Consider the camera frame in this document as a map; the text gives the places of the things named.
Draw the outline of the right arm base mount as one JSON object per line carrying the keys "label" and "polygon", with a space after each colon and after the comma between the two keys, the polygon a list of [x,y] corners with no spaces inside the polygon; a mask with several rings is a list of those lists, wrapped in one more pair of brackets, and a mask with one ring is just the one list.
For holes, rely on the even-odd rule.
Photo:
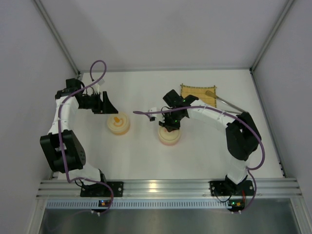
{"label": "right arm base mount", "polygon": [[254,195],[254,185],[245,177],[242,182],[235,184],[227,176],[224,180],[211,180],[209,182],[212,196],[246,196]]}

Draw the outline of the metal serving tongs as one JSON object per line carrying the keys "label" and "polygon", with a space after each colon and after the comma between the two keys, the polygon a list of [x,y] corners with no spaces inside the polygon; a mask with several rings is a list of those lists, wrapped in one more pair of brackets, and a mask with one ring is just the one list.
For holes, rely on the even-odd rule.
{"label": "metal serving tongs", "polygon": [[205,95],[207,95],[207,96],[209,96],[209,97],[211,97],[211,98],[218,99],[218,100],[220,100],[221,102],[223,102],[223,103],[229,105],[230,107],[232,107],[232,108],[234,108],[234,109],[236,109],[236,110],[238,110],[238,111],[240,111],[240,112],[242,112],[242,113],[243,113],[243,112],[246,112],[246,111],[243,110],[242,108],[240,108],[240,107],[238,107],[238,106],[236,106],[236,105],[234,105],[234,104],[232,104],[232,103],[230,103],[230,102],[228,102],[228,101],[222,99],[221,97],[217,96],[215,93],[213,93],[213,92],[211,92],[211,91],[209,91],[209,90],[207,90],[207,91],[205,92]]}

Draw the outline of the orange lunch box bowl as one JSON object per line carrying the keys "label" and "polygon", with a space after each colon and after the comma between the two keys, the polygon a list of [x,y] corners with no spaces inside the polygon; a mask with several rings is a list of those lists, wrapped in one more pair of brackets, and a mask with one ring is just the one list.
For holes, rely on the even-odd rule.
{"label": "orange lunch box bowl", "polygon": [[107,124],[109,130],[115,134],[115,135],[124,135],[126,134],[130,129],[130,123],[129,122],[109,122]]}

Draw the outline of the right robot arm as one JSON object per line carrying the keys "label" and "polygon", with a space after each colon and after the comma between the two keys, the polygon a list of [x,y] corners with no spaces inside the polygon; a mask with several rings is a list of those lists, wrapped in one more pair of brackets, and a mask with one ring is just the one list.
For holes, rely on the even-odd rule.
{"label": "right robot arm", "polygon": [[248,112],[230,114],[206,104],[194,95],[182,97],[175,90],[169,91],[163,100],[168,109],[156,117],[159,125],[169,133],[179,130],[181,120],[186,117],[199,120],[224,134],[229,163],[224,186],[235,194],[245,182],[247,172],[252,170],[248,164],[249,156],[258,148],[264,148],[251,115]]}

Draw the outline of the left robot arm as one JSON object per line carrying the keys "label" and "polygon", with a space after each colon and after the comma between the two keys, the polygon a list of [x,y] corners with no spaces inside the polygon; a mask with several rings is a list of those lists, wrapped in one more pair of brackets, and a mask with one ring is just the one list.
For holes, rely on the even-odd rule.
{"label": "left robot arm", "polygon": [[106,182],[104,173],[86,161],[85,150],[74,133],[74,121],[79,109],[91,110],[93,114],[117,114],[107,92],[85,92],[87,87],[78,79],[66,80],[66,87],[55,95],[56,113],[48,133],[40,137],[40,146],[52,172],[66,176],[69,181],[85,180],[87,185]]}

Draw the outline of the cream lid pink handle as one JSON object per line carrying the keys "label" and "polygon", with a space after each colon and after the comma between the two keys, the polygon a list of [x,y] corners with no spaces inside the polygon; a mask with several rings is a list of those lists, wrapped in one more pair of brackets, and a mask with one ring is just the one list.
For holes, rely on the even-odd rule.
{"label": "cream lid pink handle", "polygon": [[158,136],[163,136],[164,138],[176,138],[178,136],[181,136],[180,130],[173,130],[171,132],[168,132],[168,130],[165,127],[159,127],[158,129]]}

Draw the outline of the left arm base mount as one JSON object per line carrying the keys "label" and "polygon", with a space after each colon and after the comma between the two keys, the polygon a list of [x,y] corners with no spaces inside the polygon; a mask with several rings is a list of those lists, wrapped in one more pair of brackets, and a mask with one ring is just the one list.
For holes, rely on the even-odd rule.
{"label": "left arm base mount", "polygon": [[110,197],[113,191],[114,197],[123,197],[124,182],[108,181],[107,186],[102,184],[82,185],[80,197]]}

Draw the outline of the pink lunch box bowl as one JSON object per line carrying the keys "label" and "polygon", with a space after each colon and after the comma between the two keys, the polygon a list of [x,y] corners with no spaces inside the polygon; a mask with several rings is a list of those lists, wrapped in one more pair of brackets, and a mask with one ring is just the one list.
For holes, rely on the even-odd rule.
{"label": "pink lunch box bowl", "polygon": [[175,144],[178,143],[178,141],[180,140],[180,136],[176,137],[176,138],[164,138],[163,136],[159,136],[158,137],[160,142],[163,144],[163,145],[166,145],[166,146],[173,146]]}

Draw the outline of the cream lid orange handle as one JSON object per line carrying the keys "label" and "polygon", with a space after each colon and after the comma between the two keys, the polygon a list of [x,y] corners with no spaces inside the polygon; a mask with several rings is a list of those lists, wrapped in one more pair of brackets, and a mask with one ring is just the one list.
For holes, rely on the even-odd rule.
{"label": "cream lid orange handle", "polygon": [[129,122],[130,123],[130,120],[129,120],[129,117],[128,117],[127,114],[125,114],[125,113],[118,113],[118,114],[110,115],[109,118],[107,119],[107,124],[109,122],[116,122],[116,123],[119,123],[119,122]]}

